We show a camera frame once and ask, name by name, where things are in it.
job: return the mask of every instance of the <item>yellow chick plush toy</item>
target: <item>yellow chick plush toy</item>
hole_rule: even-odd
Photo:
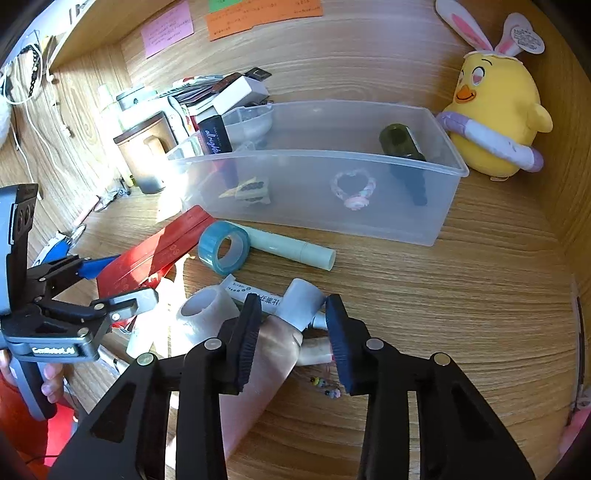
[[[552,130],[552,119],[540,105],[534,79],[515,58],[522,49],[511,36],[514,28],[532,33],[530,23],[523,15],[511,14],[505,21],[503,39],[493,50],[460,4],[437,0],[436,9],[478,48],[466,55],[453,101],[438,120],[450,132],[465,162],[493,180],[505,180],[520,168],[538,171],[543,160],[531,144],[537,132]]]

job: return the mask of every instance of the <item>metal screw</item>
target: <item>metal screw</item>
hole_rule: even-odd
[[[370,338],[365,342],[365,346],[370,350],[381,350],[384,348],[384,343],[379,338]]]
[[[217,350],[222,346],[222,341],[219,338],[210,338],[205,340],[205,348],[207,350]]]
[[[452,361],[452,359],[449,358],[449,355],[447,355],[446,353],[436,353],[433,357],[433,360],[435,360],[435,363],[437,365],[441,365],[442,367],[449,365]]]
[[[154,356],[151,353],[142,353],[138,357],[138,365],[145,367],[154,361]]]

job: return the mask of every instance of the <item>blue tape roll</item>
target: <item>blue tape roll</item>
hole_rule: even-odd
[[[231,241],[230,249],[223,258],[218,258],[217,253],[226,238]],[[229,275],[244,265],[250,249],[251,241],[246,231],[219,220],[208,226],[201,234],[197,253],[201,261],[215,273]]]

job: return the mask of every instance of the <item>pink bunny ear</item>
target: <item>pink bunny ear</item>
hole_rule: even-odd
[[[517,13],[509,15],[507,20],[505,20],[505,25],[503,26],[503,38],[501,39],[501,42],[495,47],[495,52],[508,55],[510,57],[515,57],[523,51],[517,45],[517,43],[515,43],[513,38],[511,38],[511,30],[513,30],[515,27],[534,31],[529,20],[527,20],[527,18],[525,18],[523,15]]]
[[[476,20],[459,3],[454,0],[436,0],[435,10],[472,47],[477,50],[492,51],[491,42],[488,41]]]

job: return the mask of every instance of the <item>green sticky note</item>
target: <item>green sticky note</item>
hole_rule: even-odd
[[[209,0],[209,11],[210,13],[217,12],[222,8],[236,5],[242,2],[242,0]]]

